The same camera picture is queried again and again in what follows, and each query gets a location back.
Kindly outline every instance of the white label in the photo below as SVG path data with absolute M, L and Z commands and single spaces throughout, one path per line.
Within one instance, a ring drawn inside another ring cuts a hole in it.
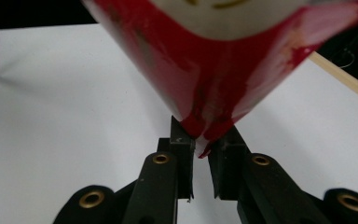
M 284 20 L 306 0 L 150 0 L 193 34 L 233 40 Z

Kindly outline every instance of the red bag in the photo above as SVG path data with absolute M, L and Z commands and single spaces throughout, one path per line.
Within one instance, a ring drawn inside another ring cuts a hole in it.
M 358 23 L 358 0 L 325 2 L 84 0 L 198 139 L 200 157 L 328 37 Z

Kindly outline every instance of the white table surface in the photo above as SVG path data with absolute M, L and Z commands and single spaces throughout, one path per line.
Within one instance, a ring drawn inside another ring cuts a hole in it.
M 52 223 L 77 190 L 121 189 L 170 134 L 171 113 L 98 24 L 0 32 L 0 224 Z M 305 61 L 238 124 L 305 191 L 358 191 L 358 95 Z M 194 161 L 178 223 L 240 223 Z

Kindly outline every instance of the red plastic bag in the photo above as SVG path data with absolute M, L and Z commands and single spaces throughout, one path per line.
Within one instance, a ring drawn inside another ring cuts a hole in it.
M 84 3 L 203 145 L 200 157 L 328 37 L 358 23 L 358 0 Z

